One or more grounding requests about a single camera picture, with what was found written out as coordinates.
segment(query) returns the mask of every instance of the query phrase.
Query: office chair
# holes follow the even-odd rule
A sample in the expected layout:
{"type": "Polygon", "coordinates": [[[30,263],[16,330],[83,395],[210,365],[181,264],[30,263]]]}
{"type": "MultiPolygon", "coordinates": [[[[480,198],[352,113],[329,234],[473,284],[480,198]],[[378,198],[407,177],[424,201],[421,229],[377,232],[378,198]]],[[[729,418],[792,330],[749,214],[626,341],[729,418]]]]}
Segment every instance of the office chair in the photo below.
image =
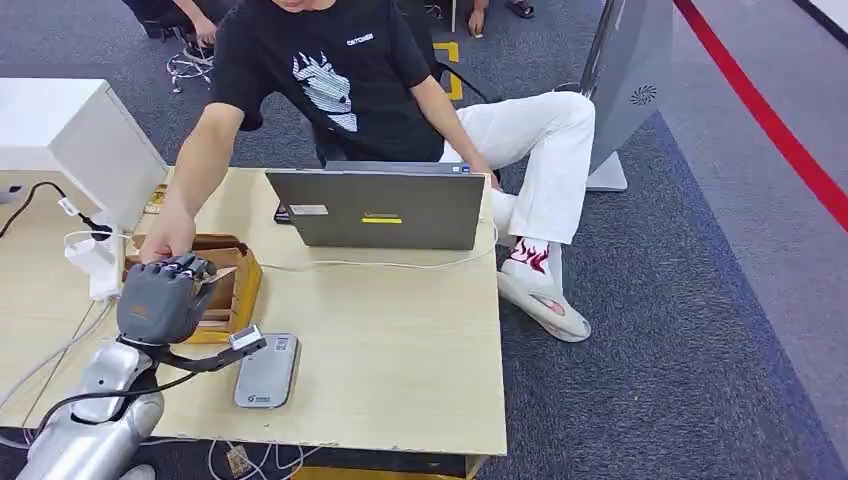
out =
{"type": "MultiPolygon", "coordinates": [[[[183,42],[183,46],[188,46],[189,37],[194,33],[194,25],[175,3],[170,3],[169,9],[157,18],[150,18],[147,12],[138,10],[138,2],[124,1],[124,4],[133,12],[149,38],[160,38],[164,44],[169,38],[176,37],[183,42]]],[[[209,64],[200,63],[185,56],[184,52],[185,49],[181,49],[165,62],[165,69],[171,75],[172,93],[182,93],[182,79],[202,77],[207,86],[212,83],[209,78],[213,68],[211,61],[209,64]]]]}
{"type": "MultiPolygon", "coordinates": [[[[424,59],[430,67],[433,78],[441,81],[446,72],[452,73],[472,92],[477,94],[484,103],[497,103],[503,100],[502,96],[484,87],[470,73],[462,71],[460,67],[451,65],[449,62],[440,61],[436,57],[436,49],[433,48],[433,35],[430,32],[430,25],[425,10],[426,7],[420,0],[397,0],[397,4],[412,30],[415,43],[418,44],[418,47],[424,54],[424,59]]],[[[324,129],[312,125],[312,138],[315,141],[315,153],[318,155],[321,166],[326,165],[328,161],[352,160],[347,158],[342,148],[334,142],[331,134],[324,129]]],[[[495,175],[500,178],[499,172],[495,172],[495,175]]]]}

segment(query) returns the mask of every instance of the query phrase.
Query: graphic print on t-shirt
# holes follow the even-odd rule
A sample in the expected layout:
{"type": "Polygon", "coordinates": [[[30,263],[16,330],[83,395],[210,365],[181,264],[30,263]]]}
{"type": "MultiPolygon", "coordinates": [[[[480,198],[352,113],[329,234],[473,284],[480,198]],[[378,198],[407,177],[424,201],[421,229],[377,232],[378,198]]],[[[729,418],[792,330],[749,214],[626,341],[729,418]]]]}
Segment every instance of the graphic print on t-shirt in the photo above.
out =
{"type": "Polygon", "coordinates": [[[330,120],[336,122],[348,132],[357,131],[356,115],[352,113],[350,99],[350,81],[333,70],[333,64],[327,61],[321,52],[321,61],[298,52],[295,56],[292,75],[303,87],[306,96],[319,110],[325,112],[330,120]]]}

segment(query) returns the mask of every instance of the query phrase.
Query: robot finger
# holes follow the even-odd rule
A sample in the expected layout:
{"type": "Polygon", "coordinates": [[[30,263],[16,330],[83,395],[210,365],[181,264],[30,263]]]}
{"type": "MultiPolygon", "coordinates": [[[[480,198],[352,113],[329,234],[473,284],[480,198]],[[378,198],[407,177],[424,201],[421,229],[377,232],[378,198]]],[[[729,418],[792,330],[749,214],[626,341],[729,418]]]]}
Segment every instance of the robot finger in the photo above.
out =
{"type": "Polygon", "coordinates": [[[206,276],[209,262],[201,257],[195,257],[190,265],[187,265],[185,270],[180,272],[180,276],[202,280],[206,276]]]}

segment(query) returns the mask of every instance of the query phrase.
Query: wooden box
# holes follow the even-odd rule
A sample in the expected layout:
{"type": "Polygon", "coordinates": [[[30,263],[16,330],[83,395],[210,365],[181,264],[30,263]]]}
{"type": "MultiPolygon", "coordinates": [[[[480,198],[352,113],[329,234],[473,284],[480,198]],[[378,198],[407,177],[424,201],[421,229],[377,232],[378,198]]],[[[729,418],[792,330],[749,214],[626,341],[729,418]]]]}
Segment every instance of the wooden box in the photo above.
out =
{"type": "MultiPolygon", "coordinates": [[[[137,248],[144,242],[144,235],[133,237],[137,248]]],[[[194,335],[186,343],[227,343],[230,334],[250,324],[262,268],[250,248],[232,235],[199,234],[195,237],[192,250],[214,263],[218,270],[235,267],[233,273],[218,280],[212,300],[194,335]]],[[[127,256],[125,273],[139,263],[137,255],[127,256]]]]}

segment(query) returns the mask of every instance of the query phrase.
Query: gray panel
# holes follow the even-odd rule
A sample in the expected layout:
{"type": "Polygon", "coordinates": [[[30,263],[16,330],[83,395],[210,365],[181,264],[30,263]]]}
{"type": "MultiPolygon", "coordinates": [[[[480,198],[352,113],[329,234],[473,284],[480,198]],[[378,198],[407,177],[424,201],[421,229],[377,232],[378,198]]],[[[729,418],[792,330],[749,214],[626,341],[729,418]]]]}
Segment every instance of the gray panel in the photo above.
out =
{"type": "Polygon", "coordinates": [[[580,84],[596,109],[593,171],[656,111],[670,82],[672,2],[608,0],[604,8],[580,84]]]}

